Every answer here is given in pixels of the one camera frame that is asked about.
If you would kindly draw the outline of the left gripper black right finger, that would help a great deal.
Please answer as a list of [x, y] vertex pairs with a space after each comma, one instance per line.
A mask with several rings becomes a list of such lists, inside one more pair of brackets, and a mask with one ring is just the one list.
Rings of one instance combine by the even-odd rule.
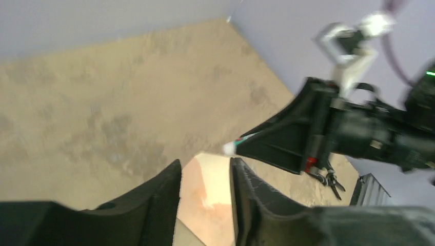
[[230, 160], [236, 245], [434, 245], [434, 212], [419, 207], [307, 207]]

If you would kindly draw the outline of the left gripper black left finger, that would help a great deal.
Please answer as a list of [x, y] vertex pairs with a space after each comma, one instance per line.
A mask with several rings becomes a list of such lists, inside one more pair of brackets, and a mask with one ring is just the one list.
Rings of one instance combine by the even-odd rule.
[[181, 163], [93, 210], [53, 201], [1, 203], [1, 245], [172, 245]]

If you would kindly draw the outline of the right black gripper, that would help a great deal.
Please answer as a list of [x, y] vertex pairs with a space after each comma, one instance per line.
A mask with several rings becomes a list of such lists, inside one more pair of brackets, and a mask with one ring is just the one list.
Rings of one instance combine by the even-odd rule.
[[[251, 130], [248, 136], [235, 140], [235, 153], [258, 160], [292, 174], [299, 175], [303, 170], [303, 155], [308, 138], [307, 130], [277, 130], [261, 133], [280, 122], [308, 115], [313, 107], [320, 80], [308, 77], [298, 95], [281, 111]], [[353, 158], [388, 162], [394, 143], [394, 132], [388, 128], [388, 105], [379, 99], [375, 86], [359, 83], [352, 90], [366, 90], [373, 99], [364, 105], [356, 105], [336, 98], [330, 110], [331, 121], [327, 124], [325, 138], [315, 157], [306, 162], [306, 173], [317, 175], [318, 170], [333, 168], [329, 164], [330, 153], [338, 153]]]

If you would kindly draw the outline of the brown envelope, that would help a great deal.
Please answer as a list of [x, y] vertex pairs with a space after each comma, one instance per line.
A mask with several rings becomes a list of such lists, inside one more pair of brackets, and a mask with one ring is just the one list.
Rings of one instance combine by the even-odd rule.
[[228, 157], [199, 153], [182, 169], [174, 245], [233, 245]]

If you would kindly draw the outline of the green white glue stick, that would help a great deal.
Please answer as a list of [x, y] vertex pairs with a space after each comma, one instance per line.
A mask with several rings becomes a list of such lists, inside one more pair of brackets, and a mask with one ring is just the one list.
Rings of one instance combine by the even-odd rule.
[[222, 154], [224, 156], [237, 156], [241, 154], [239, 150], [239, 145], [244, 143], [247, 139], [257, 135], [256, 133], [251, 133], [245, 136], [241, 136], [234, 141], [228, 142], [222, 146]]

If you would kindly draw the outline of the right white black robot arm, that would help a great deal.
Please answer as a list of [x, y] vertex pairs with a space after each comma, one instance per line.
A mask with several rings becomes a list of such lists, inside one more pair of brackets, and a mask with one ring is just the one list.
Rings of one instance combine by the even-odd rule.
[[332, 153], [393, 164], [403, 172], [434, 168], [434, 66], [409, 90], [404, 110], [381, 101], [373, 85], [354, 89], [371, 92], [372, 100], [351, 103], [339, 97], [332, 81], [308, 77], [290, 104], [224, 152], [306, 172], [328, 185], [336, 181]]

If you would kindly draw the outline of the black handled pliers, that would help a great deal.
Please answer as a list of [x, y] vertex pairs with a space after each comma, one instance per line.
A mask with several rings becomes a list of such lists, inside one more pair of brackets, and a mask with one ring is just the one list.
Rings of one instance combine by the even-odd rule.
[[338, 200], [342, 200], [341, 196], [338, 193], [338, 189], [345, 192], [346, 189], [342, 184], [340, 184], [337, 180], [337, 176], [334, 168], [332, 167], [330, 161], [327, 162], [326, 166], [327, 174], [323, 176], [320, 174], [320, 169], [317, 167], [311, 167], [308, 169], [307, 174], [312, 178], [315, 178], [319, 181], [323, 186], [330, 187]]

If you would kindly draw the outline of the aluminium frame rail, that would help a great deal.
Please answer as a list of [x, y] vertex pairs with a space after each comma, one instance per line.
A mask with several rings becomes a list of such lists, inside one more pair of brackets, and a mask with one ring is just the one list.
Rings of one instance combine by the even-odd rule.
[[390, 194], [371, 174], [360, 176], [355, 185], [350, 206], [388, 206], [393, 205]]

